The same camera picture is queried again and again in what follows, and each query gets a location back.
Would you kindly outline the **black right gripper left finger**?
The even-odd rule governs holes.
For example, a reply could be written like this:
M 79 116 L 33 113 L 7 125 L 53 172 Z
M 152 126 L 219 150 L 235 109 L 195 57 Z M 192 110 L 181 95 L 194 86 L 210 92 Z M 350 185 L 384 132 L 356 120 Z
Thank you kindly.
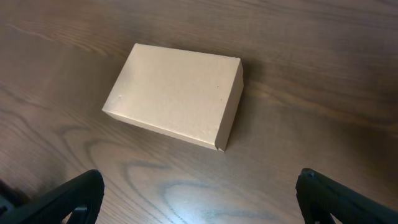
M 68 223 L 95 224 L 103 197 L 104 180 L 96 169 L 34 200 L 1 182 L 1 223 L 61 223 L 68 218 Z

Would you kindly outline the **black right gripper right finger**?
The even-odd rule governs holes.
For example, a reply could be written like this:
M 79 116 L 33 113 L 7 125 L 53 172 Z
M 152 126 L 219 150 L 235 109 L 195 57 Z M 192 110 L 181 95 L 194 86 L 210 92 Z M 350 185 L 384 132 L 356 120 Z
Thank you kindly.
M 397 223 L 397 212 L 309 169 L 302 169 L 295 186 L 306 224 Z

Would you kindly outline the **cardboard box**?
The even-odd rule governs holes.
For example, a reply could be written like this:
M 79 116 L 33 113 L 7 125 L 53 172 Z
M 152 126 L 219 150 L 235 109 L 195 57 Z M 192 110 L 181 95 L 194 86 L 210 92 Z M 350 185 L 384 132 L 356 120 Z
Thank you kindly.
M 122 122 L 225 151 L 243 87 L 240 58 L 135 44 L 102 110 Z

